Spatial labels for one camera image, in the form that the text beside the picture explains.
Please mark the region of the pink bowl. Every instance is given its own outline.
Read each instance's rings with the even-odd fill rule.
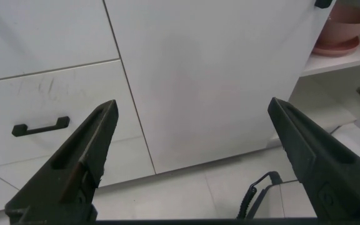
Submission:
[[[339,44],[360,35],[360,8],[336,2],[317,41]]]

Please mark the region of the cabinet handle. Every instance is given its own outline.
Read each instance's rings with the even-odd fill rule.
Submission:
[[[69,116],[59,117],[56,121],[56,124],[53,126],[42,127],[37,129],[28,130],[28,126],[25,124],[15,125],[12,130],[12,134],[15,137],[25,136],[29,134],[37,134],[47,131],[55,131],[57,129],[67,128],[69,126],[70,118]]]
[[[315,6],[321,9],[326,9],[331,5],[333,0],[316,0]]]

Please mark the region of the shelf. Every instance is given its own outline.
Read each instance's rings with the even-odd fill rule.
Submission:
[[[356,52],[343,57],[324,57],[312,54],[301,77],[360,65],[360,46]]]
[[[354,115],[326,94],[322,86],[311,77],[298,80],[289,102],[327,131],[356,120]],[[271,141],[278,139],[275,134]]]

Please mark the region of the floor tile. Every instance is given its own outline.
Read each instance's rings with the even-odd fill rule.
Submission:
[[[282,147],[227,159],[221,165],[206,169],[206,178],[218,216],[235,218],[248,187],[269,171],[277,171],[283,181],[296,179]],[[255,198],[270,184],[268,177],[259,183]]]
[[[98,219],[216,218],[203,172],[170,172],[99,189]]]

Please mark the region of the drawer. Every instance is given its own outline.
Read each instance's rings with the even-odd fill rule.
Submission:
[[[110,99],[119,121],[113,141],[142,136],[120,61],[76,67],[0,81],[0,165],[50,156],[87,118]],[[14,137],[14,125],[28,129],[52,126],[68,116],[67,128]]]
[[[102,0],[0,0],[0,78],[117,58]]]
[[[21,189],[50,156],[0,166],[0,178]],[[99,187],[153,175],[144,137],[114,141],[109,146]]]

